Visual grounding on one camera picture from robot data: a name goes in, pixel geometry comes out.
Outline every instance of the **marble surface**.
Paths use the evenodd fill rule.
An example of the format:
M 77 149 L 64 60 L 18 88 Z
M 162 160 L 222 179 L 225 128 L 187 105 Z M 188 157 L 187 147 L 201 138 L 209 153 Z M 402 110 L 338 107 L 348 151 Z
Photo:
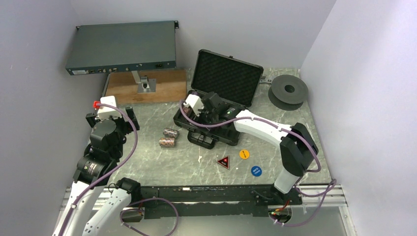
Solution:
M 193 71 L 187 71 L 187 79 L 191 81 Z M 265 69 L 264 75 L 274 78 L 278 75 L 290 74 L 298 76 L 297 69 Z M 316 127 L 307 102 L 295 111 L 283 111 L 271 104 L 268 99 L 268 84 L 260 84 L 256 91 L 251 112 L 278 123 L 303 123 L 310 131 L 314 142 L 319 148 L 318 158 L 322 165 L 319 173 L 307 173 L 301 183 L 329 183 L 330 174 L 323 155 Z M 138 145 L 131 159 L 122 166 L 110 179 L 116 182 L 128 177 L 141 185 L 215 185 L 215 184 L 261 184 L 273 183 L 283 166 L 279 148 L 248 134 L 241 134 L 237 146 L 229 146 L 217 142 L 213 149 L 205 149 L 187 140 L 186 129 L 174 124 L 173 117 L 179 108 L 175 103 L 149 103 L 131 105 L 139 121 L 141 130 L 138 132 Z M 175 148 L 161 148 L 159 139 L 163 137 L 165 127 L 179 130 Z M 133 134 L 127 135 L 123 147 L 123 158 L 133 146 Z M 247 149 L 250 157 L 243 160 L 239 151 Z M 216 160 L 230 157 L 230 169 L 221 167 Z M 253 166 L 262 168 L 262 175 L 255 177 L 250 169 Z M 310 168 L 317 168 L 315 162 Z

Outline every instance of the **case lid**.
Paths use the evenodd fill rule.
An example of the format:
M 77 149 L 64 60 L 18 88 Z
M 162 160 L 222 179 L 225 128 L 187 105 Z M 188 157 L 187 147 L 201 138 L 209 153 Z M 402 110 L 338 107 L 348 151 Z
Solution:
M 250 107 L 264 69 L 208 50 L 198 52 L 191 87 Z

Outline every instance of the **orange sticker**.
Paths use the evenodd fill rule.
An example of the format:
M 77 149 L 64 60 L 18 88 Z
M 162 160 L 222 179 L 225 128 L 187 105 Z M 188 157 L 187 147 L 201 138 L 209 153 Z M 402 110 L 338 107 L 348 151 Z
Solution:
M 239 156 L 240 156 L 242 159 L 247 159 L 247 158 L 249 158 L 250 154 L 249 154 L 249 151 L 248 151 L 248 150 L 243 149 L 243 150 L 241 150 L 241 151 L 239 152 Z

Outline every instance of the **gray wall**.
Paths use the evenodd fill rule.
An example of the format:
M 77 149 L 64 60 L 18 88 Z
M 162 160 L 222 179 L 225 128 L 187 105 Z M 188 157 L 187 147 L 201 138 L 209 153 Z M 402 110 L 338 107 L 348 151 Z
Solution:
M 0 235 L 50 235 L 104 78 L 64 69 L 69 0 L 2 1 L 0 15 Z
M 200 49 L 300 68 L 335 0 L 71 0 L 84 25 L 179 20 L 179 66 Z
M 417 235 L 417 2 L 338 0 L 301 68 L 358 235 Z

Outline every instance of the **black spool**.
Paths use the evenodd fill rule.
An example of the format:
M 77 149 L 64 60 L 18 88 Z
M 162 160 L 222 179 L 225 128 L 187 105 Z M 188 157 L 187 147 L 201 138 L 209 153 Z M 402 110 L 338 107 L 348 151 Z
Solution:
M 285 111 L 294 111 L 300 108 L 307 96 L 307 85 L 300 78 L 292 75 L 275 77 L 268 91 L 268 97 L 272 104 Z

